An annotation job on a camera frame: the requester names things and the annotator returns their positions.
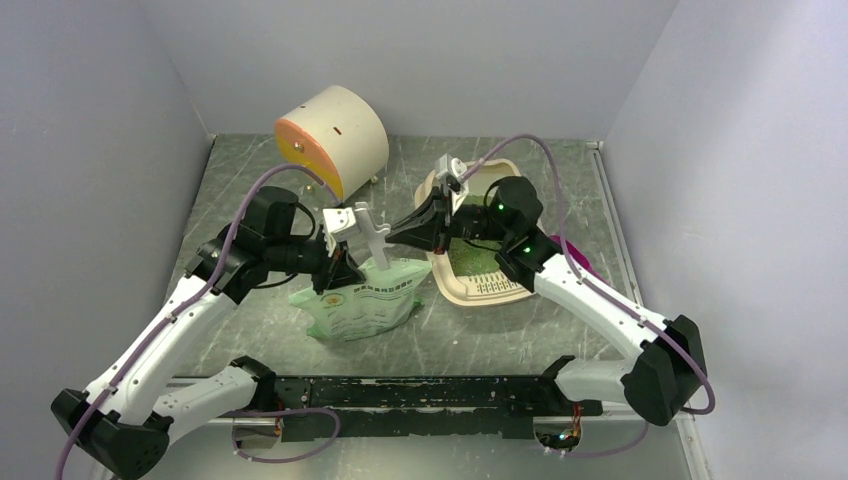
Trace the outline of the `magenta litter scoop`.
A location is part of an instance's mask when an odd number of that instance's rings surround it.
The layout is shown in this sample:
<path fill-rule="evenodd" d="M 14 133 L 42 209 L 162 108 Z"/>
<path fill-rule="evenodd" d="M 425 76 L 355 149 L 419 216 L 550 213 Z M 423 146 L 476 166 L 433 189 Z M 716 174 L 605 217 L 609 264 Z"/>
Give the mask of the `magenta litter scoop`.
<path fill-rule="evenodd" d="M 606 281 L 595 271 L 592 267 L 588 258 L 570 241 L 565 241 L 567 251 L 569 255 L 574 259 L 574 261 L 579 264 L 583 269 L 591 273 L 595 278 L 600 280 L 602 283 L 606 284 Z"/>

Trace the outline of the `beige litter box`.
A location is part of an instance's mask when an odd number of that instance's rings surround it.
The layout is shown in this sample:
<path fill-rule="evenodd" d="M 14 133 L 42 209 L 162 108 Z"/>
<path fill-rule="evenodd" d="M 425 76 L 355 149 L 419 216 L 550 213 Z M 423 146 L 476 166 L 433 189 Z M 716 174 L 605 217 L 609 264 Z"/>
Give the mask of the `beige litter box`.
<path fill-rule="evenodd" d="M 483 196 L 493 182 L 519 174 L 518 167 L 512 161 L 504 158 L 491 160 L 469 180 L 469 195 Z M 432 274 L 439 291 L 455 305 L 498 306 L 533 296 L 524 287 L 510 281 L 500 269 L 495 273 L 456 277 L 448 253 L 436 255 L 428 252 L 426 258 L 431 262 Z"/>

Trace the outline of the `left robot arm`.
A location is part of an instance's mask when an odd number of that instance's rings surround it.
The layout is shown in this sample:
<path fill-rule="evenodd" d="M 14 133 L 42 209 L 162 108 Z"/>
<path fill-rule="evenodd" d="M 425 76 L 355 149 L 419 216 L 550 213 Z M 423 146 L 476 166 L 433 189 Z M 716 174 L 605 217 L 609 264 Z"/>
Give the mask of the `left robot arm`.
<path fill-rule="evenodd" d="M 119 479 L 145 476 L 168 447 L 229 412 L 261 416 L 280 407 L 275 373 L 247 356 L 218 374 L 167 393 L 182 357 L 273 272 L 307 275 L 326 292 L 364 281 L 344 243 L 324 224 L 292 231 L 302 210 L 282 187 L 255 187 L 234 219 L 203 244 L 170 298 L 131 346 L 81 390 L 65 389 L 51 410 L 78 447 Z"/>

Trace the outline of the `green cat litter bag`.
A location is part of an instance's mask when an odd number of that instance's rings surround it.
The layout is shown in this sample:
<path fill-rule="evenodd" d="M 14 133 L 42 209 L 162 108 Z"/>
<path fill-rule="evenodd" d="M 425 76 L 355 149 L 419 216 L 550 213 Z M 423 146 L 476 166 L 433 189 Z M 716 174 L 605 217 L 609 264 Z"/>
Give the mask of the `green cat litter bag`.
<path fill-rule="evenodd" d="M 423 301 L 421 282 L 431 263 L 418 259 L 393 259 L 386 270 L 367 260 L 362 284 L 321 294 L 307 288 L 291 294 L 289 303 L 312 318 L 307 335 L 322 341 L 354 341 L 373 337 L 405 323 Z"/>

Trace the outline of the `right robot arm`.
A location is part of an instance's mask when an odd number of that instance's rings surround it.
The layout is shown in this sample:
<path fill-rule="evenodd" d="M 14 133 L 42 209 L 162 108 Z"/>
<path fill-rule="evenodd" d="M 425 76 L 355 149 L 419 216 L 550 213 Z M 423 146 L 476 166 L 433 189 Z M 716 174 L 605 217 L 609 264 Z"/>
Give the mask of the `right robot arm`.
<path fill-rule="evenodd" d="M 605 284 L 537 225 L 543 205 L 530 180 L 495 181 L 483 205 L 456 206 L 450 187 L 435 187 L 412 213 L 390 227 L 389 245 L 441 255 L 454 240 L 496 241 L 495 261 L 507 279 L 574 313 L 600 333 L 620 361 L 562 360 L 539 391 L 550 413 L 578 401 L 628 405 L 643 420 L 665 426 L 707 385 L 698 325 L 653 312 Z"/>

